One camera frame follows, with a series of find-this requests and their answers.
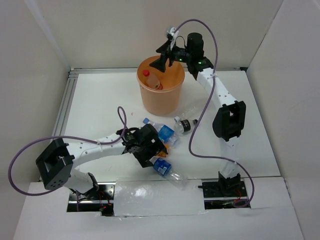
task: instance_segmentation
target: bottle cap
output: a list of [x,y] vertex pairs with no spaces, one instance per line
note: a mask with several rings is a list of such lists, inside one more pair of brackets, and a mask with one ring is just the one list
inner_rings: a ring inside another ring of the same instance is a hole
[[150,75],[150,72],[149,72],[149,70],[143,70],[143,75],[145,76],[145,77],[148,77],[149,75]]
[[175,118],[174,118],[174,121],[177,123],[177,122],[179,122],[181,120],[181,118],[179,117],[179,116],[176,116]]
[[144,124],[148,124],[149,123],[149,119],[146,117],[145,119],[143,119],[142,121]]

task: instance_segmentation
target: white wall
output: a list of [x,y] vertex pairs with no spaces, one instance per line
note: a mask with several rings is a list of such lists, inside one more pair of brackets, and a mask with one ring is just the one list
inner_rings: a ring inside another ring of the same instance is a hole
[[[52,133],[68,73],[23,0],[0,2],[0,32],[0,232],[9,240],[25,200],[9,185],[9,162],[22,146]],[[37,180],[35,159],[44,146],[14,167],[25,191]]]
[[[207,23],[219,46],[218,68],[248,67],[282,0],[27,0],[36,1],[63,54],[74,68],[137,67],[154,56],[170,25],[190,18]],[[205,53],[213,41],[199,23]]]
[[248,77],[305,240],[320,228],[320,5],[284,0]]

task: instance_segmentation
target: bottle with blue label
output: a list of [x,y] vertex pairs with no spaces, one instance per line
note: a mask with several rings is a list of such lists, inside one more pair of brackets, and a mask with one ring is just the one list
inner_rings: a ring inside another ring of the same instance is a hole
[[153,169],[174,186],[182,190],[185,188],[188,178],[174,170],[169,162],[161,157],[153,157],[150,162],[153,164]]
[[175,147],[179,142],[179,136],[167,125],[150,121],[148,118],[145,118],[143,123],[152,125],[158,132],[160,140],[170,147]]

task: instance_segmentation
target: wall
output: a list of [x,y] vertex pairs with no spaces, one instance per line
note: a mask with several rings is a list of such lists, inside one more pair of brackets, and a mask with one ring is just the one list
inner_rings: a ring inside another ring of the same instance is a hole
[[[25,197],[7,178],[15,153],[52,133],[68,72],[23,0],[0,2],[0,232],[13,238]],[[14,181],[23,190],[36,181],[35,158],[45,144],[18,159]]]
[[[73,68],[137,67],[156,55],[168,26],[190,18],[207,23],[217,37],[221,68],[248,67],[282,0],[27,0],[36,1]],[[205,54],[214,45],[199,23],[180,31],[203,34]]]
[[320,5],[284,0],[248,69],[305,240],[319,239]]

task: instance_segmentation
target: clear plastic bottle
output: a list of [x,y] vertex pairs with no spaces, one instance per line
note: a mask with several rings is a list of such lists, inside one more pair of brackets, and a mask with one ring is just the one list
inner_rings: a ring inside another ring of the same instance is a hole
[[162,90],[164,87],[162,86],[160,80],[154,73],[150,73],[149,70],[143,70],[143,75],[147,78],[146,84],[149,88]]
[[178,116],[174,118],[174,121],[177,123],[181,120],[189,119],[194,115],[196,110],[197,110],[197,107],[195,105],[192,105],[188,107],[184,112],[178,114]]
[[174,132],[178,133],[179,135],[185,134],[195,128],[195,125],[197,124],[198,120],[194,119],[185,119],[181,121],[177,121],[174,124]]
[[170,147],[174,148],[179,142],[179,136],[167,125],[150,121],[148,118],[143,120],[144,124],[151,124],[158,132],[159,138]]
[[169,162],[161,157],[153,157],[150,162],[153,164],[153,169],[174,186],[179,189],[185,188],[188,178],[175,171]]

